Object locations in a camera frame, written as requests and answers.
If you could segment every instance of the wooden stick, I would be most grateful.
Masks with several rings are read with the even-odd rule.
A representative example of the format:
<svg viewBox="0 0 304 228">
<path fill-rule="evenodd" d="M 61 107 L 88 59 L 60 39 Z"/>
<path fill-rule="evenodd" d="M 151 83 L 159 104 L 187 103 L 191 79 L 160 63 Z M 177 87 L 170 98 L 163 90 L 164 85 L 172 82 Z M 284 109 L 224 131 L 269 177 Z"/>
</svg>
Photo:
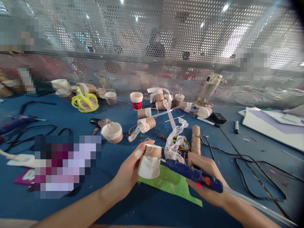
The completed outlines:
<svg viewBox="0 0 304 228">
<path fill-rule="evenodd" d="M 165 122 L 169 122 L 169 121 L 171 121 L 171 120 L 175 120 L 175 119 L 177 119 L 177 118 L 184 117 L 184 116 L 185 116 L 185 115 L 183 115 L 183 116 L 179 116 L 179 117 L 176 117 L 176 118 L 173 118 L 173 119 L 167 120 L 167 121 L 165 121 Z"/>
</svg>

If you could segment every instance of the hand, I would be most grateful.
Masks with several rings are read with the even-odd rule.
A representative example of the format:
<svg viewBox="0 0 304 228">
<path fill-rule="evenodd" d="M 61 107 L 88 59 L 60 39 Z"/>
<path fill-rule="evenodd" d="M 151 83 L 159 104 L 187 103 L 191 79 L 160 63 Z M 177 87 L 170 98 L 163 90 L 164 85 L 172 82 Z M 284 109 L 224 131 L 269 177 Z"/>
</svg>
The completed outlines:
<svg viewBox="0 0 304 228">
<path fill-rule="evenodd" d="M 139 160 L 146 150 L 145 144 L 153 144 L 154 140 L 142 142 L 134 152 L 122 163 L 118 173 L 110 182 L 113 191 L 117 193 L 118 200 L 124 199 L 132 190 L 139 179 L 138 165 Z"/>
<path fill-rule="evenodd" d="M 212 159 L 200 156 L 195 153 L 188 153 L 188 165 L 198 166 L 201 170 L 214 176 L 216 179 L 219 179 L 223 183 L 223 186 L 229 187 Z M 187 179 L 187 183 L 195 191 L 197 191 L 197 193 L 200 194 L 200 196 L 203 197 L 206 201 L 218 207 L 223 208 L 226 205 L 227 198 L 230 197 L 230 195 L 226 192 L 217 193 L 204 186 L 199 186 L 196 182 L 191 181 L 189 179 Z"/>
</svg>

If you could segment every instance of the metal grille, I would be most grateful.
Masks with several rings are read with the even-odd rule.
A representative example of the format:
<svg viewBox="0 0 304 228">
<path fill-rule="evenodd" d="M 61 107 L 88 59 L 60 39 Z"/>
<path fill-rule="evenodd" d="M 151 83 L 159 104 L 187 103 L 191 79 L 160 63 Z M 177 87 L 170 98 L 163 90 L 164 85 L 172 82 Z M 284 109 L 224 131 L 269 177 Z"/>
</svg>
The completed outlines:
<svg viewBox="0 0 304 228">
<path fill-rule="evenodd" d="M 43 50 L 23 61 L 48 81 L 67 78 L 118 94 L 183 88 L 195 100 L 215 72 L 228 83 L 213 104 L 304 103 L 303 29 L 288 2 L 2 0 L 1 14 L 41 20 Z M 237 48 L 269 48 L 270 75 L 237 74 Z"/>
</svg>

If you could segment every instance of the red paper cup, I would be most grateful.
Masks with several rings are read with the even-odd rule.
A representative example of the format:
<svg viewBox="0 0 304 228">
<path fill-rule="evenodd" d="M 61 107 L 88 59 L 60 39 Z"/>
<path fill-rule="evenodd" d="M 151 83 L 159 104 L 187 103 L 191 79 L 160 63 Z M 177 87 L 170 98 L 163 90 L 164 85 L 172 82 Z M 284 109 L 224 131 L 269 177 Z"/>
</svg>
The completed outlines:
<svg viewBox="0 0 304 228">
<path fill-rule="evenodd" d="M 133 92 L 130 94 L 130 98 L 135 111 L 142 109 L 143 106 L 143 94 L 141 92 Z"/>
</svg>

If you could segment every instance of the glue gun nozzle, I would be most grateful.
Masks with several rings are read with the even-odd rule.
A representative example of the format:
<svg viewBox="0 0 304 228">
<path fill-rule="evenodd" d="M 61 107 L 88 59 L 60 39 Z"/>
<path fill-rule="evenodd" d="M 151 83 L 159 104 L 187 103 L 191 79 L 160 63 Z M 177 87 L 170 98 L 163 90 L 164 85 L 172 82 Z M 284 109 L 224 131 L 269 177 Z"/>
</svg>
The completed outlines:
<svg viewBox="0 0 304 228">
<path fill-rule="evenodd" d="M 166 163 L 166 160 L 163 158 L 158 158 L 161 162 Z"/>
</svg>

